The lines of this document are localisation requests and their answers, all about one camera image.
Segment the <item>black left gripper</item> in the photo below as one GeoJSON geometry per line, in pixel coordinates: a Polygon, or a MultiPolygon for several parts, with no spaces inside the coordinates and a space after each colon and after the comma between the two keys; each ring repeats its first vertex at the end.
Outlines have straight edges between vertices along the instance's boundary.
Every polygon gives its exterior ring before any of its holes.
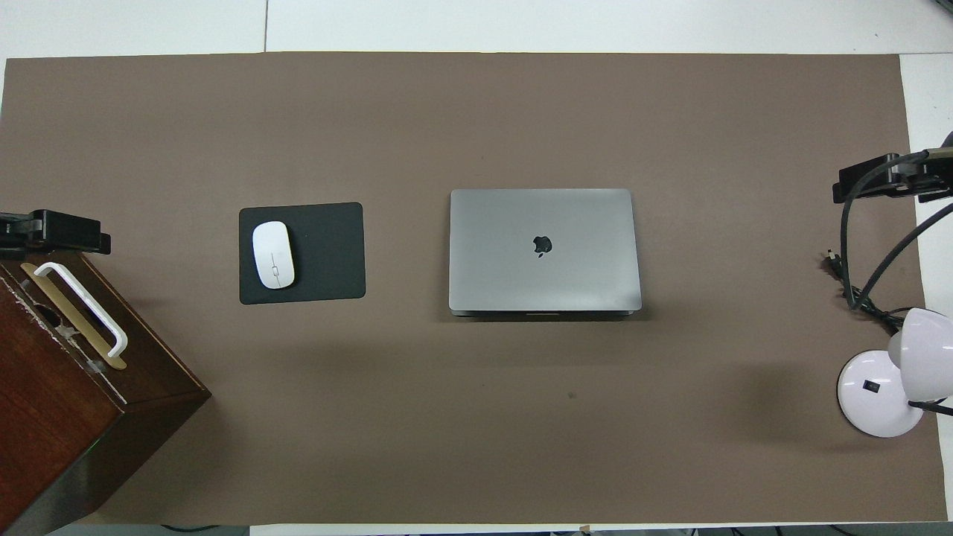
{"type": "Polygon", "coordinates": [[[2,245],[25,245],[31,232],[42,240],[41,250],[45,253],[60,250],[99,255],[112,253],[112,237],[101,233],[99,220],[52,210],[36,210],[31,214],[1,213],[2,245]]]}

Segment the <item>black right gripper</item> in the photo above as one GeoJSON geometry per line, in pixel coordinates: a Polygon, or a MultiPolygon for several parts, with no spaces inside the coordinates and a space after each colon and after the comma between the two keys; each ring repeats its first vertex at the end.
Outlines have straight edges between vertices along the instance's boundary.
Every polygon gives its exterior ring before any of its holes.
{"type": "MultiPolygon", "coordinates": [[[[844,204],[848,193],[861,182],[865,174],[879,165],[892,162],[898,153],[886,153],[838,171],[838,181],[832,185],[832,201],[844,204]]],[[[952,197],[952,152],[950,150],[921,150],[908,155],[905,162],[876,174],[861,190],[857,198],[918,197],[919,203],[952,197]]]]}

